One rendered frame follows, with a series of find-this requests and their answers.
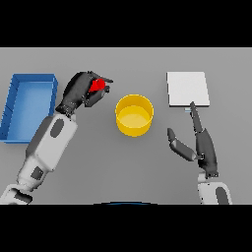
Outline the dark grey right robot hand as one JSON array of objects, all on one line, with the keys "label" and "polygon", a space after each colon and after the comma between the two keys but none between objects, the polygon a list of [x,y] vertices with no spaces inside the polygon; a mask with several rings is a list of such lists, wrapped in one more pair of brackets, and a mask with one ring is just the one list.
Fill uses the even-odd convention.
[{"label": "dark grey right robot hand", "polygon": [[187,161],[198,162],[198,166],[205,171],[207,178],[218,177],[218,161],[213,140],[206,128],[202,127],[200,116],[195,102],[190,103],[190,116],[193,121],[193,129],[196,138],[196,150],[193,151],[182,143],[171,128],[167,129],[167,139],[170,148]]}]

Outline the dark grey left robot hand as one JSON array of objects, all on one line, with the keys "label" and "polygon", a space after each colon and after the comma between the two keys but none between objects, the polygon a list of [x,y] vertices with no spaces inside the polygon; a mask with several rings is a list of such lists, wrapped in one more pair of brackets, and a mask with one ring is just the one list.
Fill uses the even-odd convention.
[{"label": "dark grey left robot hand", "polygon": [[112,83],[107,79],[95,73],[94,71],[79,72],[75,74],[68,83],[63,93],[63,98],[55,110],[67,117],[71,117],[75,110],[82,104],[85,107],[92,107],[103,96],[109,92],[110,86],[106,86],[100,91],[91,92],[90,88],[94,80],[102,79],[106,83]]}]

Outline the red beaker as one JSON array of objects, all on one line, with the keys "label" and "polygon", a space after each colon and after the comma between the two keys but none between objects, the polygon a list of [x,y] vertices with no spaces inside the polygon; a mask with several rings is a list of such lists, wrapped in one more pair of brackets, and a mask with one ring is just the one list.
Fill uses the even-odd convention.
[{"label": "red beaker", "polygon": [[97,92],[103,90],[105,87],[104,79],[94,79],[92,80],[91,87],[89,89],[90,93]]}]

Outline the pale square measuring scale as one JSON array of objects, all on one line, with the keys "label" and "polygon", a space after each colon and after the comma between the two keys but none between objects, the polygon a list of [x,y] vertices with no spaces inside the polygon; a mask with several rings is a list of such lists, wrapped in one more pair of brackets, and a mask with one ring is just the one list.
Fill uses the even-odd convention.
[{"label": "pale square measuring scale", "polygon": [[209,107],[206,75],[204,72],[167,72],[167,93],[170,107]]}]

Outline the yellow bowl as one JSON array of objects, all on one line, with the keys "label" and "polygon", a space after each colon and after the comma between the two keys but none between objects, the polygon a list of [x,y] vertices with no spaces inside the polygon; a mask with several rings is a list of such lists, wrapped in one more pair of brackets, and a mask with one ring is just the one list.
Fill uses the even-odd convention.
[{"label": "yellow bowl", "polygon": [[114,112],[118,130],[132,138],[146,134],[154,117],[152,103],[140,94],[127,94],[120,98]]}]

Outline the blue tray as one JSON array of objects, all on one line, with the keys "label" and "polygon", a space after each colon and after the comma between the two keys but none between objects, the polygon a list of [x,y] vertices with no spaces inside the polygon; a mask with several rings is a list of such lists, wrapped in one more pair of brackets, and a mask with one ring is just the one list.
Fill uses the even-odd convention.
[{"label": "blue tray", "polygon": [[41,121],[54,113],[54,74],[13,74],[0,122],[0,142],[28,144]]}]

